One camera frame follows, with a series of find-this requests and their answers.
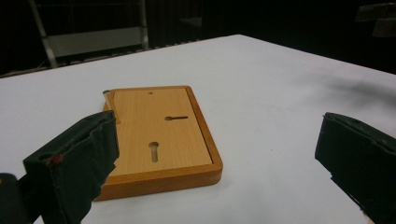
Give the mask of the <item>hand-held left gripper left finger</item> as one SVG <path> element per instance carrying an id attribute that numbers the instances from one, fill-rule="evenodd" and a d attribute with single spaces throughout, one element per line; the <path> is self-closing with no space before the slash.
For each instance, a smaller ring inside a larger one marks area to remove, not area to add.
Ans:
<path id="1" fill-rule="evenodd" d="M 28 217 L 79 224 L 115 169 L 119 147 L 114 113 L 81 119 L 23 160 Z"/>

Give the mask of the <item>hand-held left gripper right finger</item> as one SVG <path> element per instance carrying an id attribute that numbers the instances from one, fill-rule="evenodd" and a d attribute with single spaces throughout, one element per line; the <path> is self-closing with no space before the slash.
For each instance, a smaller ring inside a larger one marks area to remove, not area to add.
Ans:
<path id="1" fill-rule="evenodd" d="M 328 112 L 315 159 L 374 224 L 396 224 L 396 138 L 357 119 Z"/>

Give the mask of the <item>wooden picture frame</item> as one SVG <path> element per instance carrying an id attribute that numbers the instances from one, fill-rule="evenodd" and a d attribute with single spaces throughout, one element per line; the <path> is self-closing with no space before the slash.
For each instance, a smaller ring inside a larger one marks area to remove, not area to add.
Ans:
<path id="1" fill-rule="evenodd" d="M 210 186 L 223 163 L 189 86 L 104 92 L 115 112 L 120 156 L 100 201 Z"/>

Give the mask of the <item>white table mat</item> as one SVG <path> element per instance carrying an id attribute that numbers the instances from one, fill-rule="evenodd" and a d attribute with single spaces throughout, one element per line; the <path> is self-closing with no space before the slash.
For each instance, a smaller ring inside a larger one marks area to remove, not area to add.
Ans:
<path id="1" fill-rule="evenodd" d="M 396 137 L 396 76 L 243 35 L 0 78 L 0 173 L 103 107 L 106 89 L 190 86 L 218 184 L 97 202 L 83 224 L 367 224 L 314 157 L 327 112 Z"/>

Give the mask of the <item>dim grey equipment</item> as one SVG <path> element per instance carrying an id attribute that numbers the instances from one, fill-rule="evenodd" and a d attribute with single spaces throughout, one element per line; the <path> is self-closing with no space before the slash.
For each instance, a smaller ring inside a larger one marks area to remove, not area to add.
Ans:
<path id="1" fill-rule="evenodd" d="M 374 21 L 374 37 L 396 37 L 396 2 L 361 6 L 356 21 Z"/>

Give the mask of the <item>metal floor rail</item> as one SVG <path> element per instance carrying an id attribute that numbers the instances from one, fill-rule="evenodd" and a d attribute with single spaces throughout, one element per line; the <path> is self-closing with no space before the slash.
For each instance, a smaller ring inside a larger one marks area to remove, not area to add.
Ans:
<path id="1" fill-rule="evenodd" d="M 120 56 L 125 56 L 129 54 L 135 54 L 145 52 L 144 49 L 139 49 L 138 47 L 126 47 L 120 49 L 110 49 L 110 50 L 102 50 L 94 53 L 86 53 L 78 56 L 66 56 L 64 59 L 58 63 L 59 67 L 66 67 L 70 65 L 80 64 L 80 63 L 90 63 L 95 61 L 100 61 L 104 59 L 110 59 Z M 50 70 L 50 63 L 47 60 L 44 60 L 38 66 L 34 68 L 29 68 L 25 70 L 14 70 L 9 71 L 4 74 L 0 74 L 0 78 L 6 77 L 16 77 L 21 75 L 32 74 L 34 72 L 41 72 Z"/>

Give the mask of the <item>white metal desk frame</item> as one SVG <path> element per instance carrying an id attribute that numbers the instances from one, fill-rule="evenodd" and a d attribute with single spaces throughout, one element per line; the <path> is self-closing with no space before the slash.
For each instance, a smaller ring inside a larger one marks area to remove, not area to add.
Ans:
<path id="1" fill-rule="evenodd" d="M 148 23 L 146 16 L 146 0 L 130 0 L 124 3 L 64 3 L 64 4 L 38 4 L 35 0 L 28 0 L 35 18 L 35 24 L 40 34 L 40 39 L 49 60 L 51 68 L 57 68 L 60 63 L 58 58 L 98 52 L 101 50 L 120 49 L 140 45 L 142 50 L 149 49 Z M 90 32 L 79 32 L 63 35 L 48 35 L 40 7 L 108 7 L 108 6 L 133 6 L 138 7 L 139 24 L 126 28 L 108 29 Z"/>

